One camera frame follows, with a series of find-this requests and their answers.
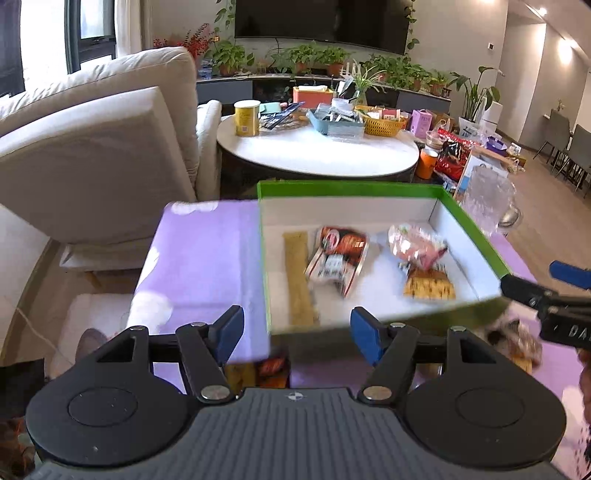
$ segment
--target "cracker package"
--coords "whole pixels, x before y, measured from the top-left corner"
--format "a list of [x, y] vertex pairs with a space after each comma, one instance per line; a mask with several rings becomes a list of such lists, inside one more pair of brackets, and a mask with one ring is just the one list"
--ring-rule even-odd
[[407, 271], [405, 296], [422, 300], [456, 299], [456, 290], [442, 265], [435, 265], [429, 270], [407, 265]]
[[316, 248], [306, 276], [313, 283], [336, 283], [346, 297], [365, 261], [367, 236], [348, 228], [325, 226], [318, 231]]

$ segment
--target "sofa cushion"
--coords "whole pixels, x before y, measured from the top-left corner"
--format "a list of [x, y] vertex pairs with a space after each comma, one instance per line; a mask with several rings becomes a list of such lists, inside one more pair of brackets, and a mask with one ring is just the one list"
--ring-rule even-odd
[[173, 121], [187, 172], [199, 166], [195, 63], [182, 47], [146, 50], [80, 71], [0, 105], [0, 137], [60, 110], [117, 93], [158, 86]]

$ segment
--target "tissue box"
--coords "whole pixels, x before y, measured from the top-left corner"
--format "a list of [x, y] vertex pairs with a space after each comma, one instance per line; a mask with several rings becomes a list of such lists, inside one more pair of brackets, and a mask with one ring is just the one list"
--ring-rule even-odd
[[415, 137], [423, 139], [426, 137], [427, 132], [431, 130], [432, 120], [433, 115], [431, 115], [426, 110], [413, 110], [410, 131]]
[[300, 90], [298, 87], [294, 87], [294, 103], [306, 102], [303, 108], [314, 109], [321, 103], [327, 103], [330, 105], [332, 102], [334, 91], [328, 89], [325, 92], [311, 92]]

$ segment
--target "wicker basket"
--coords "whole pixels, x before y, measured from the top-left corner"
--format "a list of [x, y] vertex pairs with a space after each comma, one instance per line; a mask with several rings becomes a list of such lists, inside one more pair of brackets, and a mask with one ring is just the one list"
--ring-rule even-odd
[[402, 120], [376, 120], [365, 115], [367, 112], [379, 112], [383, 110], [372, 106], [358, 105], [355, 110], [363, 115], [365, 121], [365, 133], [368, 135], [377, 135], [379, 137], [396, 137], [407, 124], [407, 119]]

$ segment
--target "snack bag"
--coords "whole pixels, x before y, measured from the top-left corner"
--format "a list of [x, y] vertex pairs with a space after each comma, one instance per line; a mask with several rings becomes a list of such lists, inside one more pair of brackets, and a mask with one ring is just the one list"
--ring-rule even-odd
[[447, 252], [447, 243], [438, 235], [403, 223], [388, 230], [390, 251], [400, 260], [410, 262], [421, 270], [429, 270]]
[[325, 226], [318, 231], [316, 248], [306, 276], [313, 283], [335, 282], [346, 297], [365, 261], [367, 236], [348, 228]]

